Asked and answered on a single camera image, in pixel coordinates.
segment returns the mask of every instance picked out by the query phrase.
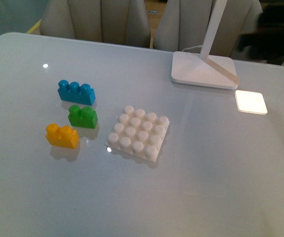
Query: green toy block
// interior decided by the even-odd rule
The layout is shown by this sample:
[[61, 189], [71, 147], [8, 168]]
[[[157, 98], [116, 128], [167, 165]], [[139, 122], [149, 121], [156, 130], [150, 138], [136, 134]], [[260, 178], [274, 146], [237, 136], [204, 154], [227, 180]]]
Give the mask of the green toy block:
[[74, 127], [95, 128], [97, 125], [97, 113], [89, 106], [80, 109], [78, 105], [69, 108], [69, 122]]

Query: blue toy block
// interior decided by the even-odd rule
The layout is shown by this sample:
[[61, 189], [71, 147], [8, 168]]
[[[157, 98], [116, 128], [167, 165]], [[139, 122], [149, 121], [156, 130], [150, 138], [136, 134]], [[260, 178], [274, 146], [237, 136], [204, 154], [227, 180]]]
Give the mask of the blue toy block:
[[92, 105], [96, 99], [94, 90], [90, 88], [90, 85], [83, 84], [79, 86], [78, 82], [72, 82], [68, 84], [68, 81], [61, 80], [58, 83], [58, 94], [61, 97], [61, 100], [84, 104]]

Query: floor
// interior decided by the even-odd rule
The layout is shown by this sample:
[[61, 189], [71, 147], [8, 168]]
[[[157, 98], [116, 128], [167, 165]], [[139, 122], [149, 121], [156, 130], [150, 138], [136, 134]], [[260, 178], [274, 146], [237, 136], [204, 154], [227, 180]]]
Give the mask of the floor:
[[[166, 1], [144, 0], [144, 2], [153, 40]], [[38, 23], [47, 3], [48, 0], [0, 0], [0, 35], [8, 32], [39, 34]]]

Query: yellow toy block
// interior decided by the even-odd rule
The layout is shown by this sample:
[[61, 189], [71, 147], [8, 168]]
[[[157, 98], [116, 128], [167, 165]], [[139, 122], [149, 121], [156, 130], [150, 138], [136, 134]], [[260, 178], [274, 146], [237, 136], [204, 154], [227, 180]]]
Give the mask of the yellow toy block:
[[79, 136], [76, 130], [69, 126], [59, 127], [57, 124], [49, 124], [46, 128], [46, 138], [53, 146], [75, 149], [77, 147]]

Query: chair back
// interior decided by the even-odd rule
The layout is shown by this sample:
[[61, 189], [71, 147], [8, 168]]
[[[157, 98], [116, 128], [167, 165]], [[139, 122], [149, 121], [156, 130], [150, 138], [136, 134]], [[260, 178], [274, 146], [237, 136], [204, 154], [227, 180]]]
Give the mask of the chair back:
[[143, 0], [50, 0], [42, 35], [149, 47]]
[[[153, 47], [181, 51], [202, 45], [215, 2], [216, 0], [168, 0]], [[236, 42], [241, 32], [256, 30], [261, 12], [259, 0], [228, 0], [210, 54], [245, 58], [242, 53], [234, 52]], [[188, 52], [199, 53], [200, 49]]]

